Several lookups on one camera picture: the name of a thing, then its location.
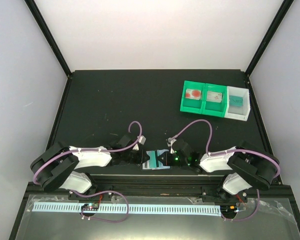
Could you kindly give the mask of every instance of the white wall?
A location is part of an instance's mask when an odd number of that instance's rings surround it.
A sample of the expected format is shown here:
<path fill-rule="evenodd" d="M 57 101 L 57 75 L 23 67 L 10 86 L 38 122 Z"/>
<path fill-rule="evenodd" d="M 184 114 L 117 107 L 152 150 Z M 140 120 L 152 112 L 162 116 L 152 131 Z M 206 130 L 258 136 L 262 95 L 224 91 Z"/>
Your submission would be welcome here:
<path fill-rule="evenodd" d="M 23 0 L 0 0 L 0 240 L 45 150 L 66 76 Z"/>
<path fill-rule="evenodd" d="M 281 176 L 300 209 L 300 0 L 292 4 L 251 82 Z"/>
<path fill-rule="evenodd" d="M 245 71 L 282 2 L 36 0 L 72 71 Z"/>

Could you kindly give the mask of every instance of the red object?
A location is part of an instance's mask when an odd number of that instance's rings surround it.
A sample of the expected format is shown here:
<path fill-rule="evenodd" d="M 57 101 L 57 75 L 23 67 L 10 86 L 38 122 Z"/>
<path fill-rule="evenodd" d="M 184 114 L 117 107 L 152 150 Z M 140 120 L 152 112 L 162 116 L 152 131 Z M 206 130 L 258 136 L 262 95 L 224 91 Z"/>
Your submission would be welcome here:
<path fill-rule="evenodd" d="M 201 92 L 199 90 L 193 90 L 192 91 L 192 96 L 194 96 L 196 98 L 200 98 L 201 97 Z"/>
<path fill-rule="evenodd" d="M 243 203 L 243 205 L 244 205 L 246 208 L 248 207 L 247 204 L 245 204 L 244 201 L 242 201 L 241 197 L 240 197 L 238 194 L 236 194 L 236 197 L 239 199 L 239 201 L 240 201 L 241 203 Z"/>
<path fill-rule="evenodd" d="M 101 194 L 99 197 L 99 204 L 101 203 L 102 197 L 103 197 L 103 195 Z"/>

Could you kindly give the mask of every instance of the black table surface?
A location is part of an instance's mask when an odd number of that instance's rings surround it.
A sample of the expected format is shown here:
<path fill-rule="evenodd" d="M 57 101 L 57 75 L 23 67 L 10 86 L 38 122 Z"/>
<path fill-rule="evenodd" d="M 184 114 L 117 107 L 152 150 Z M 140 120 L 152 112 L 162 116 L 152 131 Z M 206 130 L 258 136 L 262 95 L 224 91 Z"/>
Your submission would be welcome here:
<path fill-rule="evenodd" d="M 221 151 L 246 140 L 263 149 L 253 111 L 247 121 L 180 111 L 184 81 L 245 88 L 245 75 L 228 69 L 77 70 L 57 127 L 54 142 L 75 147 L 98 147 L 118 140 L 139 121 L 146 150 L 167 149 L 166 139 L 196 119 L 213 128 L 209 151 Z M 139 133 L 137 125 L 131 131 Z M 181 137 L 195 150 L 205 152 L 209 127 L 199 122 Z M 137 165 L 89 167 L 82 172 L 106 175 L 194 175 L 189 169 L 141 170 Z"/>

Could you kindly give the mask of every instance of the red sticker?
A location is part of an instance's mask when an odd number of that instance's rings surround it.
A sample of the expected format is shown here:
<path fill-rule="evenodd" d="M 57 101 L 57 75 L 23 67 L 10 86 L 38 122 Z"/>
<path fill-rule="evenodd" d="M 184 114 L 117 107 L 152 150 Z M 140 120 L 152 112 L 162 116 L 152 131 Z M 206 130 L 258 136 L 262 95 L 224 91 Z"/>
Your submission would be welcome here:
<path fill-rule="evenodd" d="M 199 90 L 193 90 L 192 91 L 192 96 L 194 96 L 196 98 L 201 97 L 201 91 L 199 91 Z"/>

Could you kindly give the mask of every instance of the white storage bin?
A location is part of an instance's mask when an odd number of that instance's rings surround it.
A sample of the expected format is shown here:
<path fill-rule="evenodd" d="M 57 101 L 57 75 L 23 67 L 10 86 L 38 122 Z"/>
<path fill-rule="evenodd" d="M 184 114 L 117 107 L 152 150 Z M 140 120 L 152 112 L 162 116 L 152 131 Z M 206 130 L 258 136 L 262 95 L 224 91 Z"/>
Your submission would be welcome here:
<path fill-rule="evenodd" d="M 247 121 L 250 113 L 249 90 L 227 86 L 227 107 L 224 117 Z"/>

